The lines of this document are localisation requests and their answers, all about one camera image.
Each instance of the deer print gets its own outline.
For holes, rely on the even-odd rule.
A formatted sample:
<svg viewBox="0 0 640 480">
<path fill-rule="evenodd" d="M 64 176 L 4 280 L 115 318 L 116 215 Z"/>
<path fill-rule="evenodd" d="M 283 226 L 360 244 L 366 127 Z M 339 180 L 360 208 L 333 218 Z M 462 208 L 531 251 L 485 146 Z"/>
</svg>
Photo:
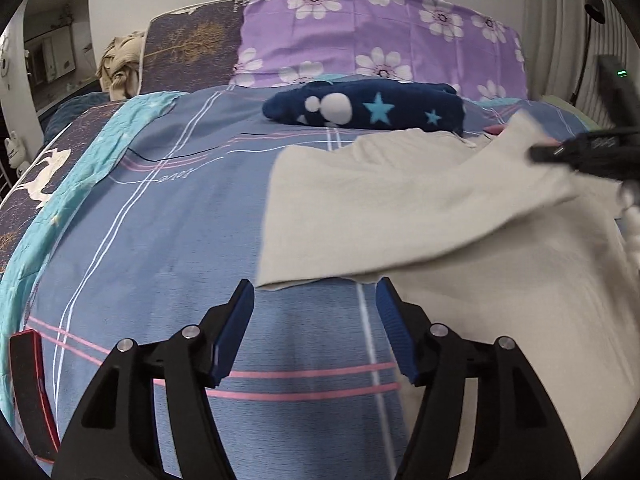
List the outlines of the deer print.
<svg viewBox="0 0 640 480">
<path fill-rule="evenodd" d="M 57 148 L 54 148 L 53 150 L 44 152 L 43 155 L 47 155 L 49 153 L 49 156 L 45 156 L 38 163 L 47 163 L 47 165 L 40 170 L 38 176 L 31 182 L 25 182 L 16 187 L 16 189 L 27 190 L 27 193 L 29 193 L 29 198 L 31 198 L 32 200 L 38 200 L 40 202 L 36 206 L 36 209 L 44 207 L 44 205 L 51 198 L 51 193 L 43 193 L 42 190 L 51 181 L 56 171 L 62 168 L 66 160 L 69 158 L 71 150 L 62 150 L 61 152 L 59 152 Z"/>
</svg>

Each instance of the golden tree pattern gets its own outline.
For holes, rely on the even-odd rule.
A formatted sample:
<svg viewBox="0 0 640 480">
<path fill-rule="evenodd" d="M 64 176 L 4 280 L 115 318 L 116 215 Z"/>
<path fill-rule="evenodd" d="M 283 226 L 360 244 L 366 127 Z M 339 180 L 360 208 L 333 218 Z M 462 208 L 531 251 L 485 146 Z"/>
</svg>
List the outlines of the golden tree pattern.
<svg viewBox="0 0 640 480">
<path fill-rule="evenodd" d="M 15 231 L 5 233 L 0 235 L 0 251 L 4 252 L 6 250 L 13 249 L 13 244 L 17 237 L 18 233 Z M 6 269 L 6 261 L 0 263 L 0 274 L 3 273 Z"/>
<path fill-rule="evenodd" d="M 157 58 L 158 54 L 171 52 L 174 61 L 193 63 L 201 56 L 215 53 L 224 39 L 225 29 L 217 23 L 200 23 L 191 32 L 181 27 L 167 35 L 171 46 L 145 54 L 145 62 Z"/>
</svg>

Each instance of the radiator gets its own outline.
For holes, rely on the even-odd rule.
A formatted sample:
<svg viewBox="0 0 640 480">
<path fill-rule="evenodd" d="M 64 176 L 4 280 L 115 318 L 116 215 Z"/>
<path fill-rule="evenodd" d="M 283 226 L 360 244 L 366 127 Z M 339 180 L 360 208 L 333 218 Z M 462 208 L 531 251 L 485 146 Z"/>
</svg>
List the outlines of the radiator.
<svg viewBox="0 0 640 480">
<path fill-rule="evenodd" d="M 635 75 L 640 49 L 611 0 L 606 24 L 593 23 L 587 67 L 576 107 L 600 126 L 610 126 L 597 92 L 596 56 L 613 54 Z M 555 95 L 568 101 L 577 85 L 588 16 L 586 0 L 525 0 L 523 48 L 532 99 Z"/>
</svg>

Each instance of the pink fabric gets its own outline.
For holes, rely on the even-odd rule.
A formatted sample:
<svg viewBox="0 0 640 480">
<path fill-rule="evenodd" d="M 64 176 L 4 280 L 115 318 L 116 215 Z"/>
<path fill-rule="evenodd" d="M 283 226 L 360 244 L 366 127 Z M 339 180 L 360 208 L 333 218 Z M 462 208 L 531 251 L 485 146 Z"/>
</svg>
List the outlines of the pink fabric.
<svg viewBox="0 0 640 480">
<path fill-rule="evenodd" d="M 487 126 L 484 130 L 489 135 L 500 135 L 506 127 L 506 124 L 492 124 L 492 126 Z"/>
</svg>

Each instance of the red pad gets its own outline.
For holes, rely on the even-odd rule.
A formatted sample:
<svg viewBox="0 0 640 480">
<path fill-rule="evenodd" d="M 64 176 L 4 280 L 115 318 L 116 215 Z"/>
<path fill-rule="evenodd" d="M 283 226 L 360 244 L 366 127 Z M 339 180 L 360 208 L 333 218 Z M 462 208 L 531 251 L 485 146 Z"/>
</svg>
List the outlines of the red pad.
<svg viewBox="0 0 640 480">
<path fill-rule="evenodd" d="M 29 329 L 12 335 L 9 361 L 15 403 L 27 443 L 37 458 L 53 463 L 60 438 L 44 386 L 40 333 Z"/>
</svg>

